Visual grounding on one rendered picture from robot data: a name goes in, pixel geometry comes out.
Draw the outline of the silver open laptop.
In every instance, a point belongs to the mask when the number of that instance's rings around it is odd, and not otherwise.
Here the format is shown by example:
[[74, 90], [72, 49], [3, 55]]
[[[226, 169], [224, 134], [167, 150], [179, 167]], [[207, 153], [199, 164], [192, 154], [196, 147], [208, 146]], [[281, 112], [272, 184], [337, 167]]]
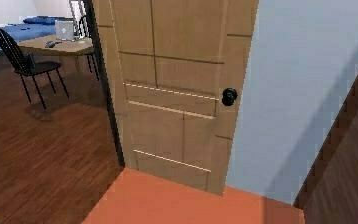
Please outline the silver open laptop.
[[67, 20], [55, 21], [56, 39], [72, 41], [74, 39], [74, 23]]

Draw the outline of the black spindle-back chair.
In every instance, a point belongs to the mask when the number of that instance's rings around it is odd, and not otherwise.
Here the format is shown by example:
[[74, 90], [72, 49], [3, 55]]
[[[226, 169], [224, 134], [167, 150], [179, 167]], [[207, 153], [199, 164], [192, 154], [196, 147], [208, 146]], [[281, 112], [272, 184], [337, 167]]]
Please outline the black spindle-back chair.
[[[90, 32], [89, 32], [89, 28], [87, 25], [87, 16], [86, 15], [83, 15], [79, 19], [78, 33], [83, 38], [90, 37]], [[87, 62], [88, 62], [89, 71], [91, 73], [95, 73], [96, 78], [99, 78], [99, 74], [98, 74], [98, 70], [97, 70], [97, 66], [96, 66], [96, 62], [95, 62], [95, 53], [94, 52], [86, 53], [86, 58], [87, 58]]]
[[9, 62], [11, 63], [11, 65], [13, 66], [14, 72], [20, 76], [23, 88], [25, 90], [29, 102], [31, 102], [31, 97], [29, 95], [29, 91], [26, 86], [26, 82], [24, 78], [25, 77], [32, 78], [39, 99], [41, 101], [41, 104], [43, 108], [46, 108], [40, 88], [36, 81], [36, 76], [41, 74], [46, 74], [52, 90], [55, 91], [55, 87], [50, 76], [51, 71], [55, 71], [57, 73], [57, 76], [61, 82], [61, 85], [64, 89], [66, 96], [69, 96], [63, 78], [61, 77], [61, 74], [59, 72], [59, 69], [61, 68], [61, 64], [59, 62], [55, 62], [55, 61], [36, 62], [33, 59], [33, 55], [31, 53], [24, 54], [23, 51], [18, 46], [17, 42], [14, 40], [14, 38], [2, 28], [0, 28], [0, 48], [3, 51], [4, 55], [7, 57], [7, 59], [9, 60]]

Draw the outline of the light wooden room door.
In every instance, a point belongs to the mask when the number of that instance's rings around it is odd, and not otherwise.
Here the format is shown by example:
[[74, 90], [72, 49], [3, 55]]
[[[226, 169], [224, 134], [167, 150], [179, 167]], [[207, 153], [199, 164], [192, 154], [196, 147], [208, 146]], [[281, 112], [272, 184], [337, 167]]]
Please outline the light wooden room door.
[[258, 3], [91, 0], [126, 167], [223, 194]]

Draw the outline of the black round door knob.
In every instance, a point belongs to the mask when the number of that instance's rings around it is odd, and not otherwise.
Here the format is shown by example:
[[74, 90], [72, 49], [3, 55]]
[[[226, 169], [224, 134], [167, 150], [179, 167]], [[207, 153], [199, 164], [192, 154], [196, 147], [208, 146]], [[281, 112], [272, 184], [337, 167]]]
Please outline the black round door knob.
[[232, 106], [238, 97], [234, 88], [226, 88], [222, 93], [222, 103], [224, 106]]

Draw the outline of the blue bed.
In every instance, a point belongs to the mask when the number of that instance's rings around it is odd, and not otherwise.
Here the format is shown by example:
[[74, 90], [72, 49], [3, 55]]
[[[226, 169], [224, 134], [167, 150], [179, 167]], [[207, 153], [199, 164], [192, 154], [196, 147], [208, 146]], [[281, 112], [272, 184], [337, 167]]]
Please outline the blue bed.
[[6, 31], [16, 42], [34, 39], [38, 37], [53, 35], [56, 33], [54, 25], [40, 25], [40, 24], [10, 24], [3, 26], [2, 29]]

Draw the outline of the blue pillow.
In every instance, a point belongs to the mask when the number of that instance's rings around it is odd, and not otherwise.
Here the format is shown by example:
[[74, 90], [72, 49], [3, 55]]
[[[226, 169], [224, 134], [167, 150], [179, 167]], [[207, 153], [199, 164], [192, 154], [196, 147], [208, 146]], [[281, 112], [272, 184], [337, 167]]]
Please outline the blue pillow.
[[66, 17], [35, 16], [23, 20], [25, 24], [54, 25], [57, 21], [69, 21]]

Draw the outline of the light wooden table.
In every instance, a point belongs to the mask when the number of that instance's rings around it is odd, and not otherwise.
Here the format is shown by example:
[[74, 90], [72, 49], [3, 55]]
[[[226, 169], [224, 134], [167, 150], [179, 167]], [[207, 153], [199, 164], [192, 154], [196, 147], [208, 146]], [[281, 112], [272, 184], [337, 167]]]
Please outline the light wooden table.
[[41, 54], [47, 56], [72, 57], [75, 70], [72, 73], [74, 98], [81, 103], [90, 102], [89, 90], [83, 81], [83, 70], [80, 66], [79, 58], [86, 56], [86, 53], [94, 52], [94, 46], [91, 38], [81, 38], [74, 41], [62, 41], [54, 48], [45, 48], [48, 41], [57, 40], [55, 35], [48, 35], [20, 41], [18, 46], [29, 53]]

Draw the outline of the brown wooden cabinet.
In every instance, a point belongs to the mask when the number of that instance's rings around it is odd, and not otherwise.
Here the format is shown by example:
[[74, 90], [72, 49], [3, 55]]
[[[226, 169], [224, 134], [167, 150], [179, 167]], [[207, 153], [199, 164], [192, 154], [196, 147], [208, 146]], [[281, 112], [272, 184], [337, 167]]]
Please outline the brown wooden cabinet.
[[305, 224], [358, 224], [358, 75], [294, 206]]

